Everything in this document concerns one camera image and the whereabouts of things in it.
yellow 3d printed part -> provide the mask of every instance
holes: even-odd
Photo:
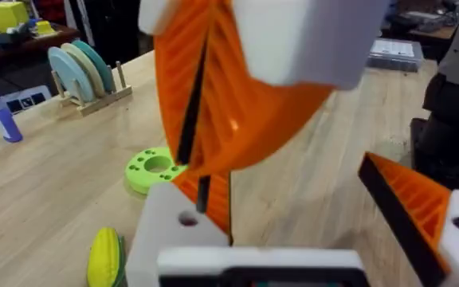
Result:
[[[28,12],[22,2],[0,2],[0,32],[6,33],[11,27],[16,27],[29,20]]]
[[[51,33],[56,33],[54,29],[51,27],[49,21],[39,21],[37,22],[37,33],[39,35],[48,35]]]
[[[100,229],[89,252],[88,286],[119,286],[124,281],[124,266],[124,238],[119,237],[113,228]]]
[[[125,167],[125,178],[135,192],[148,194],[154,183],[173,180],[186,170],[186,167],[175,166],[169,148],[153,147],[135,155]]]

white paper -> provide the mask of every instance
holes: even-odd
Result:
[[[372,53],[386,53],[389,55],[414,57],[414,46],[410,43],[396,41],[375,40]]]

yellow object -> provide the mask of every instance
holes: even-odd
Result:
[[[88,260],[90,287],[116,287],[124,278],[124,244],[116,230],[104,227],[93,240]]]
[[[47,35],[55,33],[54,29],[51,27],[49,21],[39,21],[37,22],[37,33],[39,35]]]
[[[0,32],[16,27],[29,20],[28,12],[22,2],[0,2]]]

green 3d printed part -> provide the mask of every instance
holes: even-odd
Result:
[[[134,156],[125,167],[125,177],[135,192],[147,195],[154,183],[172,181],[186,170],[186,166],[175,166],[169,148],[153,147]]]

purple bottle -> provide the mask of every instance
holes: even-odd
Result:
[[[0,128],[3,138],[11,143],[22,140],[22,134],[15,124],[12,112],[8,109],[4,100],[0,98]]]

